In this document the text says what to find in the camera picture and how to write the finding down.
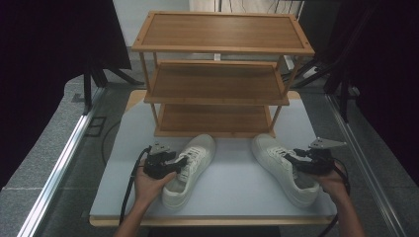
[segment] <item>black panel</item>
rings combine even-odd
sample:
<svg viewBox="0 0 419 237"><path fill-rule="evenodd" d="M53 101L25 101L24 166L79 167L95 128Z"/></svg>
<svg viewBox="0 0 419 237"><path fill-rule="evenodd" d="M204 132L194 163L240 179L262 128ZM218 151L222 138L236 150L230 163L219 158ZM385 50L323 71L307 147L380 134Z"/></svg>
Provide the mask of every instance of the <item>black panel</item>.
<svg viewBox="0 0 419 237"><path fill-rule="evenodd" d="M329 45L340 1L305 1L298 21L316 52Z"/></svg>
<svg viewBox="0 0 419 237"><path fill-rule="evenodd" d="M357 103L406 171L419 184L419 3L380 1L355 53Z"/></svg>
<svg viewBox="0 0 419 237"><path fill-rule="evenodd" d="M130 68L112 0L0 1L1 186L49 122L86 58Z"/></svg>

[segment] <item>shelf board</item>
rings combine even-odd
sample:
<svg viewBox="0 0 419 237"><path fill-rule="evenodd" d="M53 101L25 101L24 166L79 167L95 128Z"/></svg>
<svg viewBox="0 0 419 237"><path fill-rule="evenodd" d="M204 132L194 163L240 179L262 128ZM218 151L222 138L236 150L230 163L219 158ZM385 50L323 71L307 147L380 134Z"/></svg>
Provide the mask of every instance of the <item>shelf board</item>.
<svg viewBox="0 0 419 237"><path fill-rule="evenodd" d="M151 104L288 106L273 62L159 61L144 102Z"/></svg>
<svg viewBox="0 0 419 237"><path fill-rule="evenodd" d="M133 51L312 56L292 14L149 12Z"/></svg>
<svg viewBox="0 0 419 237"><path fill-rule="evenodd" d="M156 136L197 136L250 138L269 129L267 106L161 105Z"/></svg>

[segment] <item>white table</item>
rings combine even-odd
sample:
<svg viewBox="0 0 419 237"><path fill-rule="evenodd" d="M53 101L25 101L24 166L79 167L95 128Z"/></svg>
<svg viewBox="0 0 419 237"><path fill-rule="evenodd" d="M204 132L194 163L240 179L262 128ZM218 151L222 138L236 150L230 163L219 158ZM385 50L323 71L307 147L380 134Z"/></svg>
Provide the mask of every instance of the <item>white table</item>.
<svg viewBox="0 0 419 237"><path fill-rule="evenodd" d="M302 100L290 99L290 102L289 107L282 108L274 131L288 149L307 149L316 136ZM179 153L192 139L154 137L151 108L142 101L136 105L130 103L133 106L123 116L90 211L90 222L95 226L118 225L129 174L144 148L159 141ZM336 214L334 203L324 192L319 192L310 207L292 205L278 181L254 158L250 149L251 139L216 138L215 142L212 163L198 179L185 207L178 211L169 210L158 198L147 210L142 225L316 224L328 223ZM133 192L126 212L132 203Z"/></svg>

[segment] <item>metal rail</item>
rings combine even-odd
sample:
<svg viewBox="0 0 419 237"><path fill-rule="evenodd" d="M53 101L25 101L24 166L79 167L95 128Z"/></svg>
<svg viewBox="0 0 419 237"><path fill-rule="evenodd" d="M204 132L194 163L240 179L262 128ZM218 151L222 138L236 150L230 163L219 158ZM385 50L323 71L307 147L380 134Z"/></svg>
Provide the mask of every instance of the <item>metal rail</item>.
<svg viewBox="0 0 419 237"><path fill-rule="evenodd" d="M368 162L366 155L361 149L360 144L358 143L357 138L355 137L351 127L346 123L339 113L338 103L333 96L326 95L326 100L328 101L335 119L337 120L343 135L345 136L348 146L351 149L355 161L360 167L361 173L366 180L367 186L370 188L370 191L373 194L373 198L376 200L379 211L382 214L382 217L388 227L388 230L393 236L407 236L403 226L400 223L399 217L389 201L385 191L383 190L381 183L377 179L370 163Z"/></svg>
<svg viewBox="0 0 419 237"><path fill-rule="evenodd" d="M70 135L64 149L62 150L55 167L52 169L49 178L42 188L37 201L31 209L25 223L19 231L18 237L34 236L41 221L54 197L56 190L65 174L65 171L73 158L78 144L83 138L83 134L89 125L89 122L97 109L97 104L104 94L104 88L98 88L93 98L93 108L89 114L82 116L77 122L73 132Z"/></svg>

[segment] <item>sneaker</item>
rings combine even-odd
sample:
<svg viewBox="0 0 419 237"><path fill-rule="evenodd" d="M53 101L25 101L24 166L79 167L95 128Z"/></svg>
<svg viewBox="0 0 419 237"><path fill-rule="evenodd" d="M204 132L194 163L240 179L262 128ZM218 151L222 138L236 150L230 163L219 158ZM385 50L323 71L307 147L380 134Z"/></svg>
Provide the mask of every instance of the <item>sneaker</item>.
<svg viewBox="0 0 419 237"><path fill-rule="evenodd" d="M252 151L261 166L278 180L292 204L307 207L314 203L319 184L298 172L285 155L290 154L298 160L301 157L282 147L277 139L268 134L260 134L253 139Z"/></svg>
<svg viewBox="0 0 419 237"><path fill-rule="evenodd" d="M195 137L186 145L176 162L187 157L188 164L163 188L162 200L167 208L176 210L186 204L198 177L210 164L214 153L215 141L207 134Z"/></svg>

